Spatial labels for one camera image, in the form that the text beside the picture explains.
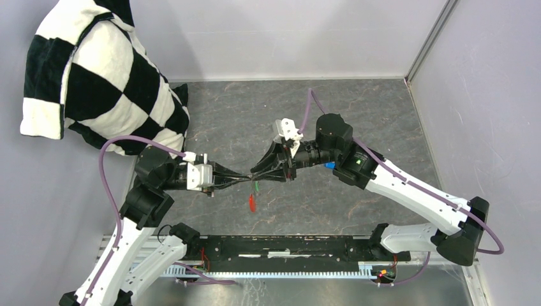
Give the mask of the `metal key holder red handle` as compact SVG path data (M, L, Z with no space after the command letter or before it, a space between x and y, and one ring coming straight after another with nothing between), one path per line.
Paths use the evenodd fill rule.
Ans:
M256 212L256 198L258 196L258 193L255 193L254 190L253 190L253 183L254 182L257 182L255 179L251 179L250 181L250 195L249 195L249 200L248 200L248 203L249 203L249 209L250 209L250 212L252 213L255 213Z

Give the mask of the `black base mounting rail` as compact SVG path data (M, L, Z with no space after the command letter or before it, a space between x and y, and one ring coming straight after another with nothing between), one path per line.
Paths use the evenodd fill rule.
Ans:
M192 240L185 263L205 264L211 272L355 272L360 262L386 265L409 261L408 251L396 255L367 237L207 235Z

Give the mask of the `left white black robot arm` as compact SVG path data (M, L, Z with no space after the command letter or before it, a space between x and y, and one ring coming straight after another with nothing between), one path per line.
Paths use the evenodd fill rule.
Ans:
M198 232L180 223L172 228L159 247L143 262L133 266L140 249L170 210L168 190L198 191L212 195L250 179L205 154L178 152L150 145L139 155L135 181L121 207L113 204L115 230L87 280L65 293L60 305L134 305L162 273L180 259L200 253Z

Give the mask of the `black white checkered cloth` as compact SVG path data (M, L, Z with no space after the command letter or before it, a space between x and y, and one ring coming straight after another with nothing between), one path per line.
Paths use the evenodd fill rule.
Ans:
M26 58L24 136L60 140L70 129L90 146L136 156L142 137L182 150L188 87L170 85L135 32L129 1L59 1Z

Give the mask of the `key with blue tag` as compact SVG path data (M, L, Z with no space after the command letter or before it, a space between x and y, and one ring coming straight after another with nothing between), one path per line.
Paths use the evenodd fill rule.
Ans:
M324 167L328 169L334 169L336 167L336 164L334 162L325 163Z

